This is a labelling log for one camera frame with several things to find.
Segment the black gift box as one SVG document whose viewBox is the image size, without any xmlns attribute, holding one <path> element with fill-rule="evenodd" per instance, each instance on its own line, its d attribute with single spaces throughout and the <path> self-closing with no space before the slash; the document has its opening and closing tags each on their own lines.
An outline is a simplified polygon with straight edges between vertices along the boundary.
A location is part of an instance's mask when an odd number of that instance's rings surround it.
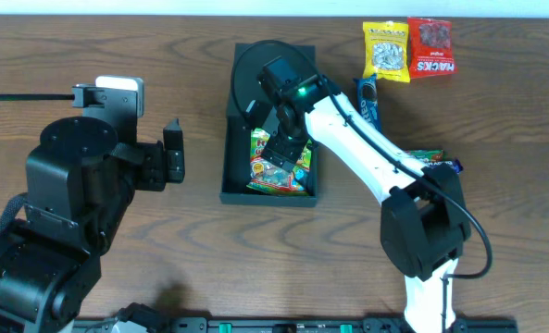
<svg viewBox="0 0 549 333">
<path fill-rule="evenodd" d="M 299 45 L 303 53 L 298 55 L 289 47 L 280 44 L 260 44 L 250 46 L 248 43 L 235 45 L 234 88 L 226 109 L 227 130 L 224 140 L 224 162 L 221 191 L 219 198 L 223 204 L 265 205 L 276 207 L 314 207 L 318 202 L 318 162 L 319 148 L 312 150 L 311 171 L 306 178 L 306 196 L 271 195 L 247 187 L 250 177 L 251 129 L 247 127 L 238 108 L 246 107 L 250 102 L 268 100 L 259 86 L 257 76 L 262 67 L 278 56 L 285 60 L 301 77 L 314 74 L 305 58 L 314 60 L 313 45 Z"/>
</svg>

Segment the blue Oreo cookie pack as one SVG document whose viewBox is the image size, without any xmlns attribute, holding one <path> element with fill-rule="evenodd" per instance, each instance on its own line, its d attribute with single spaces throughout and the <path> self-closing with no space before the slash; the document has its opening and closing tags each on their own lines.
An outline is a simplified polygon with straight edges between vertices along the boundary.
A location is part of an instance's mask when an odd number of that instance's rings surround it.
<svg viewBox="0 0 549 333">
<path fill-rule="evenodd" d="M 378 106 L 377 75 L 354 79 L 356 84 L 357 111 L 375 130 L 381 131 Z"/>
</svg>

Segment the green Haribo gummy bag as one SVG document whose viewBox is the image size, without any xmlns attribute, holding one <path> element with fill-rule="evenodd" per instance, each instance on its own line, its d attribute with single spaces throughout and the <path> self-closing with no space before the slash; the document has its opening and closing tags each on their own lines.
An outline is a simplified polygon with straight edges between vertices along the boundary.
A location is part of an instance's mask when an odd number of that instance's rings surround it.
<svg viewBox="0 0 549 333">
<path fill-rule="evenodd" d="M 306 146 L 292 171 L 285 171 L 261 156 L 269 134 L 263 129 L 251 133 L 250 181 L 247 188 L 271 195 L 307 196 L 306 181 L 310 173 L 312 150 Z"/>
</svg>

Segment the yellow seeds snack bag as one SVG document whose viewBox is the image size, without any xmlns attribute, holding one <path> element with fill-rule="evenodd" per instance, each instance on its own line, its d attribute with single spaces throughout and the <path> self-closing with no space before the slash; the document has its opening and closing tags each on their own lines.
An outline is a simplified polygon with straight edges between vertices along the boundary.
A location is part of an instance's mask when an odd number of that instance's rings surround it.
<svg viewBox="0 0 549 333">
<path fill-rule="evenodd" d="M 366 65 L 362 77 L 409 83 L 407 68 L 407 23 L 395 21 L 364 22 Z"/>
</svg>

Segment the red Hacks candy bag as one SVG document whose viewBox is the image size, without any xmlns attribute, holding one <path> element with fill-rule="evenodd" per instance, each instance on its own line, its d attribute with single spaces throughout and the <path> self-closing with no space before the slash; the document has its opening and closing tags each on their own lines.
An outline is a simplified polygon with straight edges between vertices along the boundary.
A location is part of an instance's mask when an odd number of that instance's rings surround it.
<svg viewBox="0 0 549 333">
<path fill-rule="evenodd" d="M 457 73 L 452 44 L 452 23 L 432 18 L 408 18 L 411 79 Z"/>
</svg>

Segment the red KitKat chocolate bar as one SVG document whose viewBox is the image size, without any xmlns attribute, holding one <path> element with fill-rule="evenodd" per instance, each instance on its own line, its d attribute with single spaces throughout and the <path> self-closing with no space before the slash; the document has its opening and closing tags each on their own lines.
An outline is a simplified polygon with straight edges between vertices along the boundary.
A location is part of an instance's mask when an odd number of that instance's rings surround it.
<svg viewBox="0 0 549 333">
<path fill-rule="evenodd" d="M 443 150 L 409 150 L 407 153 L 424 163 L 441 162 L 444 159 Z"/>
</svg>

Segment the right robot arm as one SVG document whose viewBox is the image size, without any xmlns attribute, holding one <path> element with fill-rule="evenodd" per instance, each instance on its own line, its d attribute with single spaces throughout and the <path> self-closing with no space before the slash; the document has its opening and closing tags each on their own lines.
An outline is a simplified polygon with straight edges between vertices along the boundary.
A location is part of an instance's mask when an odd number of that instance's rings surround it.
<svg viewBox="0 0 549 333">
<path fill-rule="evenodd" d="M 326 78 L 303 79 L 281 56 L 256 80 L 267 96 L 246 108 L 270 138 L 262 153 L 291 171 L 308 141 L 335 153 L 381 206 L 381 246 L 405 276 L 405 320 L 416 332 L 445 332 L 455 322 L 453 274 L 470 236 L 459 211 L 460 182 L 446 165 L 426 166 L 369 125 Z"/>
</svg>

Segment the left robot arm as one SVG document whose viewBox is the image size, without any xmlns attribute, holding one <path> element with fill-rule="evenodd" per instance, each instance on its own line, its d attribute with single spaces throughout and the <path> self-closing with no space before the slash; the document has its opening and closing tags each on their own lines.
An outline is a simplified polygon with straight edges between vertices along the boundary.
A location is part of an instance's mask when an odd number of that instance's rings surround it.
<svg viewBox="0 0 549 333">
<path fill-rule="evenodd" d="M 137 139 L 143 84 L 101 78 L 76 85 L 81 110 L 47 125 L 27 157 L 27 190 L 0 217 L 0 332 L 59 332 L 101 277 L 101 259 L 137 191 L 185 176 L 181 126 Z"/>
</svg>

